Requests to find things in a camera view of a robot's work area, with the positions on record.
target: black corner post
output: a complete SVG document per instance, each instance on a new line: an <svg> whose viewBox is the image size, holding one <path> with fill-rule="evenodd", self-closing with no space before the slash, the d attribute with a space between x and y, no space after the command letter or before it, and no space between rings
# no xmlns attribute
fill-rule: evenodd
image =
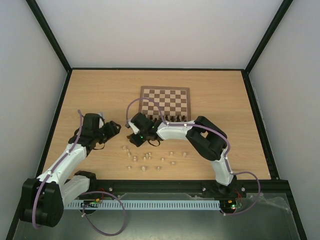
<svg viewBox="0 0 320 240"><path fill-rule="evenodd" d="M31 11L33 12L36 20L38 21L38 23L40 24L44 34L46 35L46 37L48 38L50 44L53 47L53 50L55 51L56 55L58 56L58 58L60 59L65 71L67 73L69 73L71 71L71 66L68 63L68 60L66 59L64 53L62 52L59 43L57 42L57 39L55 38L53 32L51 31L49 24L47 23L45 16L43 15L43 13L41 12L40 7L38 6L36 0L25 0Z"/></svg>
<svg viewBox="0 0 320 240"><path fill-rule="evenodd" d="M264 49L267 46L270 38L272 37L272 35L276 31L279 23L281 22L282 18L286 14L286 12L289 9L289 7L290 7L292 2L293 2L293 0L283 0L283 2L281 3L278 11L276 12L275 16L273 17L269 27L267 28L265 34L263 35L263 37L262 37L262 39L261 39L261 41L260 41L260 43L258 45L258 47L256 48L253 56L251 57L248 65L245 68L246 74L249 74L251 72L251 70L254 68L256 62L258 61L258 58L260 57L260 55L264 51Z"/></svg>

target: chessboard border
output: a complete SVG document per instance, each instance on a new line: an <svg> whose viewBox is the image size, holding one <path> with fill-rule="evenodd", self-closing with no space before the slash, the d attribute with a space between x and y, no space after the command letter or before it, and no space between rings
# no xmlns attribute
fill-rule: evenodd
<svg viewBox="0 0 320 240"><path fill-rule="evenodd" d="M145 89L154 89L154 90L182 90L186 91L186 105L187 105L187 116L186 119L187 121L191 121L191 99L190 99L190 88L189 87L179 87L179 86L141 86L140 89L140 98L144 97L144 91ZM142 104L143 104L143 99L140 99L139 101L139 113L142 113Z"/></svg>

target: gray floor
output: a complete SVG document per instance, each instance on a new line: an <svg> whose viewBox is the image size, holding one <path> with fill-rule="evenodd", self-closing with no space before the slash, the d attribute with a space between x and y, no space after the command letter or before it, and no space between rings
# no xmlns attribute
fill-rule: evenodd
<svg viewBox="0 0 320 240"><path fill-rule="evenodd" d="M269 197L243 215L223 216L205 210L131 210L124 232L113 240L298 240L299 236L286 203ZM122 225L120 210L100 210L90 219L102 231L115 233ZM103 240L78 210L65 210L59 224L35 230L20 222L15 240Z"/></svg>

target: light chessboard square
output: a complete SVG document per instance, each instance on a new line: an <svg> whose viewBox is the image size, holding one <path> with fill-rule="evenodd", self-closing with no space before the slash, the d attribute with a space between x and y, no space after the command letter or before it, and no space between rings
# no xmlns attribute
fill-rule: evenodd
<svg viewBox="0 0 320 240"><path fill-rule="evenodd" d="M171 117L176 122L179 116L185 116L185 121L191 121L191 104L190 89L188 87L172 86L142 86L140 92L141 98L149 98L159 104L163 117L167 116L170 121ZM141 99L139 103L139 112L148 118L160 118L158 108L153 102Z"/></svg>

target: white perforated rail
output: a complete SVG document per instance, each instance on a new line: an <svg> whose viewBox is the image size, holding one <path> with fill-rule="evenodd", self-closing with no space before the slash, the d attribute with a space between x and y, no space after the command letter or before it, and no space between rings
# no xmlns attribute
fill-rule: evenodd
<svg viewBox="0 0 320 240"><path fill-rule="evenodd" d="M126 210L220 210L219 201L215 200L122 200ZM65 210L82 209L83 200L74 200ZM122 210L116 200L104 200L101 204L94 203L85 209Z"/></svg>

